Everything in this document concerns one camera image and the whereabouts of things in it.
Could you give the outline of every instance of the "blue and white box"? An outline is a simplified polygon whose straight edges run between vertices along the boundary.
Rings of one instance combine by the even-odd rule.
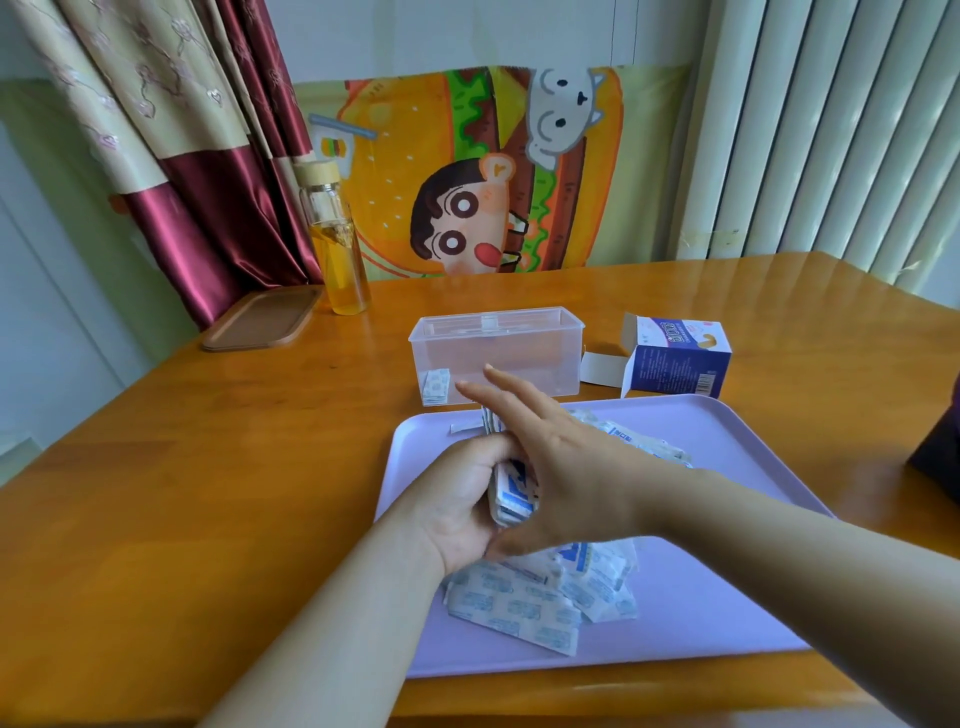
[[[629,356],[585,353],[580,380],[618,386],[621,398],[632,389],[720,396],[732,349],[719,322],[627,313],[620,344]]]

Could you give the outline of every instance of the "yellow liquid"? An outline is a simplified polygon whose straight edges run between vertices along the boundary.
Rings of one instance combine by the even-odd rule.
[[[311,225],[310,237],[333,312],[349,316],[367,310],[370,286],[353,223]]]

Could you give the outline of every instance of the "lavender plastic tray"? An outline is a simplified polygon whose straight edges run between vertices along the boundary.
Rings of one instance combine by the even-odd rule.
[[[831,515],[723,402],[674,395],[564,406],[589,409],[602,419],[660,437],[689,452],[695,467]],[[401,423],[394,433],[376,516],[450,443],[475,434],[450,435],[452,424],[478,416],[477,409],[434,412]],[[636,595],[639,618],[585,624],[575,657],[451,617],[438,593],[409,677],[807,649],[793,632],[679,548],[662,539],[639,538],[636,552],[640,569],[628,583]]]

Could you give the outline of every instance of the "white wall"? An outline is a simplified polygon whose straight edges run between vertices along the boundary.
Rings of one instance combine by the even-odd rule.
[[[0,201],[0,425],[49,446],[123,391]]]
[[[944,248],[920,295],[936,303],[960,308],[960,228]]]
[[[297,83],[486,64],[681,65],[699,58],[708,0],[267,0],[267,7]]]
[[[46,77],[0,0],[0,80]],[[0,433],[46,448],[148,369],[0,123]]]

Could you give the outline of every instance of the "transparent storage box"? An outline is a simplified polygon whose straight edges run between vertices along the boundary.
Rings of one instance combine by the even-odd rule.
[[[426,316],[410,334],[423,405],[467,402],[453,385],[486,381],[484,364],[529,379],[551,397],[578,394],[583,339],[583,322],[559,306]],[[447,382],[445,396],[436,396],[438,381]]]

